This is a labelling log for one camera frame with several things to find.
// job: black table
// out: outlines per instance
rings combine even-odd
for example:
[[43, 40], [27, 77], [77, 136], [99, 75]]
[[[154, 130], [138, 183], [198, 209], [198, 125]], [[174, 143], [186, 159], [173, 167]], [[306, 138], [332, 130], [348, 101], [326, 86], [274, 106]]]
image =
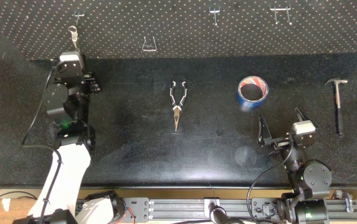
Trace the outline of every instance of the black table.
[[[276, 138], [296, 122], [297, 106], [318, 126], [308, 157], [332, 169], [333, 187], [357, 188], [357, 54], [88, 60], [87, 67], [103, 93], [91, 97], [97, 147], [82, 187], [249, 187], [281, 161], [257, 145], [259, 114]], [[51, 153], [20, 146], [48, 69], [48, 61], [28, 62], [0, 39], [0, 187], [41, 188], [48, 174]], [[261, 107], [243, 112], [236, 89], [249, 75], [262, 77], [270, 93]], [[333, 77], [349, 80], [341, 86], [342, 139], [333, 86], [324, 85]], [[188, 84], [177, 132], [173, 80]], [[50, 144], [50, 123], [43, 108], [28, 143]], [[287, 188], [283, 167], [257, 186]]]

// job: pegboard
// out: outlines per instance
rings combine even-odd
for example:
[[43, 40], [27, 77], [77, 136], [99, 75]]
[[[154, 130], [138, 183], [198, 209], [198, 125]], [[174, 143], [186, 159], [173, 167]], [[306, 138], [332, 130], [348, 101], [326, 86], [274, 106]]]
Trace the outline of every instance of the pegboard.
[[[274, 12], [270, 7], [289, 10]], [[210, 9], [219, 8], [217, 25]], [[87, 58], [223, 57], [357, 52], [357, 1], [5, 0], [0, 32], [28, 59], [73, 50]], [[143, 52], [155, 37], [158, 50]]]

